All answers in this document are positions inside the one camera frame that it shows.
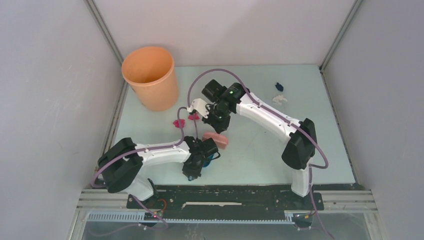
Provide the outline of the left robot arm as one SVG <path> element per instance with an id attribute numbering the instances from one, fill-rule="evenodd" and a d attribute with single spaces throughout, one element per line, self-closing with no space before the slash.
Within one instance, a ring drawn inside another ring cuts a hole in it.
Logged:
<path id="1" fill-rule="evenodd" d="M 163 144 L 136 144 L 125 137 L 104 153 L 97 165 L 109 193 L 126 192 L 145 208 L 153 208 L 158 194 L 153 181 L 144 175 L 148 167 L 179 163 L 182 174 L 195 180 L 201 177 L 204 167 L 220 156 L 212 138 L 201 140 L 185 136 Z"/>

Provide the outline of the blue plastic dustpan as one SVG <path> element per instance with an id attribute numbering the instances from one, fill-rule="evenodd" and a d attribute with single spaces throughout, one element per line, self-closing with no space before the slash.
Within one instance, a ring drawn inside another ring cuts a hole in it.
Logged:
<path id="1" fill-rule="evenodd" d="M 202 167 L 203 167 L 203 168 L 206 168 L 207 166 L 209 166 L 209 165 L 210 165 L 210 163 L 211 163 L 211 161 L 215 159 L 215 155 L 216 155 L 216 154 L 210 155 L 210 156 L 207 158 L 207 160 L 203 162 L 203 166 L 202 166 Z M 192 176 L 189 176 L 187 179 L 188 179 L 188 181 L 189 181 L 189 182 L 194 180 L 194 178 L 193 178 Z"/>

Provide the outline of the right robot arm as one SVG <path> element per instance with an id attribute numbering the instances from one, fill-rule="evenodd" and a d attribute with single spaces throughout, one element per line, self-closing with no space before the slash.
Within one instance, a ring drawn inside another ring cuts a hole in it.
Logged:
<path id="1" fill-rule="evenodd" d="M 234 113 L 266 128 L 283 142 L 281 159 L 292 170 L 291 204 L 297 209 L 308 206 L 311 202 L 308 168 L 317 144 L 314 122 L 308 118 L 298 120 L 277 111 L 239 82 L 225 87 L 212 79 L 201 93 L 206 100 L 192 100 L 190 110 L 199 113 L 202 121 L 213 127 L 216 133 L 228 129 Z"/>

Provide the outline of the pink hand brush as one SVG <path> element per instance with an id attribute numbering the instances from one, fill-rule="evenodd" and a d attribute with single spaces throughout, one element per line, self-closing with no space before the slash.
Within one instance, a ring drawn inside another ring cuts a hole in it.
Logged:
<path id="1" fill-rule="evenodd" d="M 226 149 L 229 145 L 229 139 L 226 136 L 216 132 L 205 132 L 202 136 L 202 140 L 204 141 L 207 139 L 212 139 L 216 146 L 222 150 Z"/>

